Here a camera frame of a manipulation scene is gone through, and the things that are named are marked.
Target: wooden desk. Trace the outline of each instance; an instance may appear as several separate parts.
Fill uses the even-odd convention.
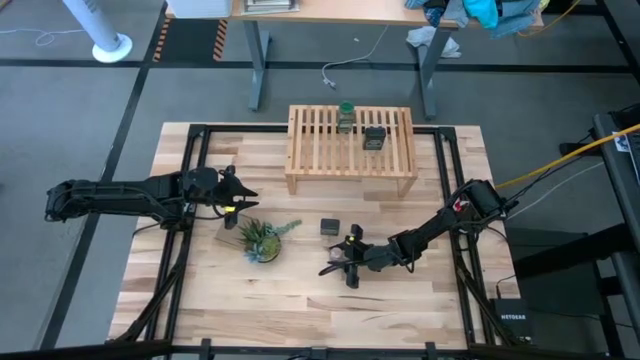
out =
[[[164,125],[152,175],[179,170],[188,128],[187,123]],[[490,179],[480,128],[459,126],[456,132],[466,178]],[[317,275],[326,266],[327,248],[341,240],[319,234],[322,217],[340,219],[341,236],[358,223],[366,242],[382,244],[391,234],[422,225],[442,206],[433,136],[415,135],[415,142],[419,178],[405,200],[398,199],[392,181],[369,179],[339,186],[305,182],[298,195],[290,196],[284,177],[286,133],[214,132],[206,165],[235,164],[244,185],[260,194],[260,205],[246,214],[274,224],[303,222],[283,237],[274,262],[250,264],[238,249],[214,239],[221,221],[196,220],[174,343],[199,345],[201,338],[211,338],[217,346],[423,349],[425,341],[433,341],[439,349],[466,348],[448,235],[431,243],[413,274],[402,267],[381,273],[362,268],[357,290],[345,285],[340,272]],[[448,151],[445,155],[450,161]],[[449,178],[453,181],[452,171]],[[212,212],[198,207],[198,215]],[[151,223],[141,218],[138,226]],[[492,226],[503,230],[500,223]],[[133,240],[110,337],[120,335],[151,298],[164,238],[164,231],[153,228]],[[496,281],[513,275],[509,247],[484,231],[478,250],[486,287],[493,293]],[[500,285],[504,296],[519,296],[515,279]],[[471,309],[481,340],[472,298]]]
[[[412,10],[404,7],[402,0],[298,0],[300,11],[266,15],[242,15],[244,1],[233,0],[233,10],[229,20],[257,21],[294,21],[348,24],[385,24],[385,25],[428,25],[422,9]],[[171,7],[165,12],[169,18],[175,18]],[[457,28],[453,20],[440,20],[440,26]],[[476,20],[469,26],[478,27]],[[533,29],[543,26],[542,16],[536,13]]]
[[[233,0],[233,10],[229,19],[241,20],[244,23],[245,35],[249,44],[251,61],[253,62],[252,88],[249,96],[249,109],[258,111],[262,94],[262,80],[265,73],[267,50],[270,36],[267,31],[260,31],[258,21],[295,21],[295,22],[327,22],[327,23],[362,23],[380,25],[428,25],[422,9],[407,9],[403,0],[298,0],[300,11],[267,15],[242,15],[243,0]],[[167,7],[167,17],[175,17]],[[535,22],[531,30],[539,30],[544,24],[539,11],[535,12]],[[469,22],[470,27],[480,27],[476,20]],[[453,20],[440,21],[428,50],[424,46],[418,52],[420,64],[420,90],[422,105],[427,120],[436,116],[435,88],[431,81],[440,55],[451,36],[458,29]]]

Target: white box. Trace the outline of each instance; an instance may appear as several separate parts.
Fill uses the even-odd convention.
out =
[[[178,19],[226,18],[233,0],[167,0]]]

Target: book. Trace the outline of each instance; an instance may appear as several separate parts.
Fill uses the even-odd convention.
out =
[[[274,14],[299,10],[296,0],[245,0],[242,14]]]

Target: green jar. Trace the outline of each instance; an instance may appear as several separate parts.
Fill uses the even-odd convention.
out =
[[[353,131],[353,124],[356,122],[355,106],[352,103],[345,101],[340,104],[338,116],[338,132],[341,134],[348,134]]]

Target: gray carpet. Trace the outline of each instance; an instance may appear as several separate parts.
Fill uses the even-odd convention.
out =
[[[100,176],[136,71],[0,67],[2,351],[34,346],[83,221],[44,222],[45,192]]]
[[[640,51],[634,1],[608,1],[634,51]],[[157,20],[160,0],[102,0],[118,31],[134,39],[129,59],[140,60]],[[553,16],[545,16],[549,22]],[[0,12],[0,30],[78,25],[60,1],[15,0]],[[369,51],[381,26],[261,23],[272,31],[269,59],[333,61]],[[413,61],[404,43],[408,28],[391,28],[375,62]],[[0,58],[90,59],[85,34],[60,35],[36,47],[34,34],[0,35]],[[603,19],[570,16],[533,38],[490,41],[485,31],[454,34],[466,64],[624,64]],[[229,24],[224,60],[249,60],[243,29]],[[81,221],[42,221],[44,191],[69,178],[97,179],[124,112],[137,70],[0,68],[0,351],[31,348],[50,311]],[[282,122],[291,104],[409,106],[424,115],[416,74],[404,71],[330,70],[333,91],[318,71],[269,70],[259,113],[247,109],[248,70],[151,70],[135,113],[115,179],[146,177],[163,122]],[[638,101],[640,86],[629,75],[438,73],[439,124],[481,125],[496,182],[555,159],[556,146],[586,135],[591,116]],[[562,179],[594,164],[585,159],[534,188],[528,204]],[[597,231],[620,221],[602,168],[565,185],[508,225],[563,231]],[[101,343],[108,330],[126,264],[135,219],[103,217],[65,322],[59,345]],[[624,306],[614,299],[617,320]],[[602,350],[602,336],[590,320],[539,314],[545,347]],[[585,324],[590,331],[577,329]],[[638,352],[633,335],[621,329],[629,355]]]

